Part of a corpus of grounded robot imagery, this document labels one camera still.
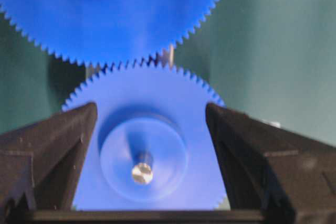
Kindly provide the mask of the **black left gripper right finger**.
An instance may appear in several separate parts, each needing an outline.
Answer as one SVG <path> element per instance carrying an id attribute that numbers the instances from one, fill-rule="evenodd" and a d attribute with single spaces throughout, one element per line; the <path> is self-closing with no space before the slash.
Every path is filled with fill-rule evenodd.
<path id="1" fill-rule="evenodd" d="M 335 147 L 213 103 L 205 116 L 231 209 L 335 223 Z"/>

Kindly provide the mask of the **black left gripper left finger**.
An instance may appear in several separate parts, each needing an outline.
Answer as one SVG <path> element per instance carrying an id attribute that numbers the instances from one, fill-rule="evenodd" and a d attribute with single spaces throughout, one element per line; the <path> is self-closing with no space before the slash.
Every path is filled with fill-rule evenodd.
<path id="1" fill-rule="evenodd" d="M 1 134 L 1 223 L 20 206 L 72 208 L 97 118 L 89 102 Z"/>

